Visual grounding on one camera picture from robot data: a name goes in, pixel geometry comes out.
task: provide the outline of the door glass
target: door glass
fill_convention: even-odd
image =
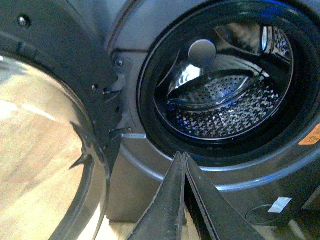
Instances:
[[[0,239],[47,240],[78,191],[83,165],[74,123],[82,105],[44,72],[0,56]]]

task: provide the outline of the gray metal panel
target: gray metal panel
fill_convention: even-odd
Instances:
[[[178,17],[205,0],[147,0],[137,6],[117,38],[115,49],[147,51]]]
[[[160,182],[146,176],[119,154],[111,175],[107,218],[136,223],[159,186]]]

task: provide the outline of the screw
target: screw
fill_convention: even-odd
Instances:
[[[91,90],[95,92],[97,89],[98,89],[98,84],[93,84],[91,87]]]
[[[124,62],[121,60],[121,59],[117,59],[115,61],[115,65],[118,67],[118,68],[121,68],[123,65],[124,65]]]
[[[18,24],[22,28],[29,28],[31,26],[30,18],[26,15],[21,15],[18,17]]]

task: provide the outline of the wooden floor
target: wooden floor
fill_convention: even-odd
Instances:
[[[320,240],[320,214],[300,214],[288,227],[254,226],[266,240]],[[125,240],[135,223],[104,219],[96,240]],[[182,240],[197,240],[194,228],[183,226]]]

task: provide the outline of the perforated drum surface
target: perforated drum surface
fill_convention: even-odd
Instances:
[[[168,105],[166,118],[179,132],[199,139],[225,139],[263,123],[280,102],[272,84],[254,84],[234,101],[206,111],[190,111]]]

